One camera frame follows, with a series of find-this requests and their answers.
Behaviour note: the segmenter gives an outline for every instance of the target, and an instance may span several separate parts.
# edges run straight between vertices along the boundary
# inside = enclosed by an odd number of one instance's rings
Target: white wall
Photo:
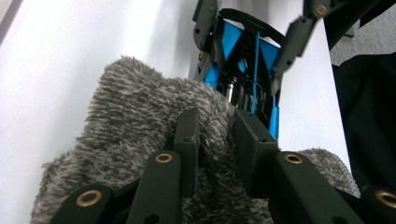
[[[0,47],[0,223],[27,223],[43,162],[73,148],[104,67],[131,55],[167,77],[198,58],[195,1],[22,2]]]

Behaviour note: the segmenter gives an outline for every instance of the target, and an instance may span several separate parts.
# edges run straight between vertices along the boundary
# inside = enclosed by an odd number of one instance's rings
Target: fuzzy towel
[[[164,78],[136,59],[123,57],[101,77],[76,147],[44,165],[32,223],[49,223],[74,190],[100,182],[120,189],[143,173],[146,159],[162,150],[177,118],[197,108],[203,154],[201,183],[183,200],[183,223],[271,223],[267,201],[247,197],[235,177],[231,129],[234,108],[218,92],[187,79]],[[325,150],[302,152],[335,187],[359,196],[338,157]]]

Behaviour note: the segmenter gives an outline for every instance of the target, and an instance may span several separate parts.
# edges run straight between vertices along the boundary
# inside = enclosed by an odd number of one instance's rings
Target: black cloth
[[[352,174],[360,189],[396,189],[396,53],[334,68]]]
[[[377,16],[381,15],[393,5],[395,5],[395,0],[379,1],[372,9],[370,9],[370,11],[366,12],[366,14],[361,17],[360,27],[375,19]]]

